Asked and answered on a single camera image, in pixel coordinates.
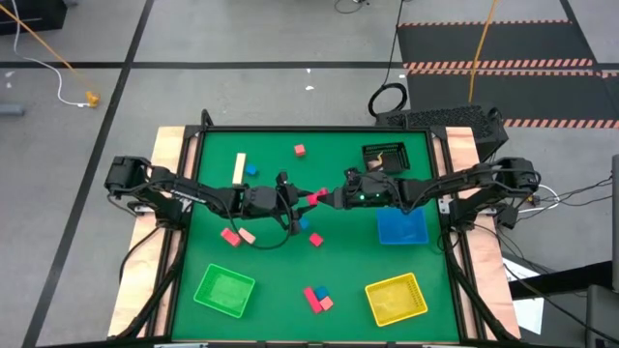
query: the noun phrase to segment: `gray floor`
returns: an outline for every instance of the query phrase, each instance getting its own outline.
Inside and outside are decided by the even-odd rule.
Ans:
[[[413,0],[402,21],[484,20],[491,0]],[[572,0],[600,61],[619,63],[615,1]],[[43,37],[71,61],[124,60],[144,0],[81,0],[65,28]],[[136,61],[386,61],[397,1],[371,2],[356,14],[328,0],[156,0]],[[503,0],[495,19],[562,19],[558,0]],[[12,61],[11,37],[0,38],[0,61]],[[28,36],[20,52],[51,57]],[[400,59],[398,51],[395,58]],[[83,73],[102,89],[96,110],[55,99],[47,70],[0,70],[0,101],[28,113],[0,119],[0,337],[21,344],[119,71]],[[370,125],[368,97],[384,70],[133,70],[120,101],[39,344],[103,339],[117,292],[117,272],[133,222],[110,208],[103,178],[114,155],[149,157],[157,127],[198,122],[207,107],[221,125]],[[399,80],[395,70],[391,80]],[[63,71],[63,95],[83,88]],[[379,107],[393,104],[386,95]],[[510,129],[501,155],[531,159],[557,191],[604,179],[619,153],[616,130]],[[603,190],[575,199],[599,197]],[[531,260],[562,270],[609,257],[609,201],[559,207],[507,232]]]

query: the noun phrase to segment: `black floor mat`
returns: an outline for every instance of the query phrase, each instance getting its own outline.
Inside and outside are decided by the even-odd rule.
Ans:
[[[414,110],[467,103],[470,71],[412,71],[407,81]],[[480,72],[473,102],[496,105],[508,127],[614,128],[608,82],[619,87],[593,72]]]
[[[484,25],[468,23],[401,24],[402,61],[415,69],[470,68]],[[488,28],[480,61],[481,68],[575,68],[592,66],[593,58],[568,21],[504,21]]]
[[[615,111],[619,112],[619,72],[605,72],[603,77]]]

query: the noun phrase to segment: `green basket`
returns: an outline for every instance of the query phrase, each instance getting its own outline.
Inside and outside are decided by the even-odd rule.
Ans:
[[[240,318],[250,298],[255,280],[210,264],[193,300],[222,313]]]

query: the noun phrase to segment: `blue block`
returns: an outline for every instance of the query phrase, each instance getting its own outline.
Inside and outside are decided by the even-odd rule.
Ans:
[[[245,172],[248,173],[249,175],[255,175],[255,173],[258,172],[258,169],[256,169],[255,165],[248,164],[245,166]]]
[[[310,222],[305,218],[299,218],[299,224],[301,225],[301,229],[308,229],[310,227]]]
[[[319,286],[319,287],[313,289],[313,293],[316,294],[316,297],[318,298],[318,301],[321,301],[322,299],[324,299],[327,296],[329,296],[329,291],[324,286]]]
[[[427,225],[424,208],[417,208],[405,215],[397,208],[376,211],[378,239],[383,245],[427,244]]]

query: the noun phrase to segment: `plastic basket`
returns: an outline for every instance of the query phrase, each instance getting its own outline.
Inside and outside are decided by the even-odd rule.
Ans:
[[[368,285],[366,294],[379,327],[427,312],[426,301],[412,273]]]
[[[376,210],[378,240],[382,245],[425,245],[429,242],[424,208],[405,215],[398,208]]]
[[[396,174],[410,169],[406,146],[403,142],[365,145],[362,147],[362,153],[367,170],[371,170],[369,162],[377,160],[380,153],[382,153],[382,167],[385,173]]]
[[[193,300],[222,313],[240,318],[250,298],[255,280],[210,264]]]

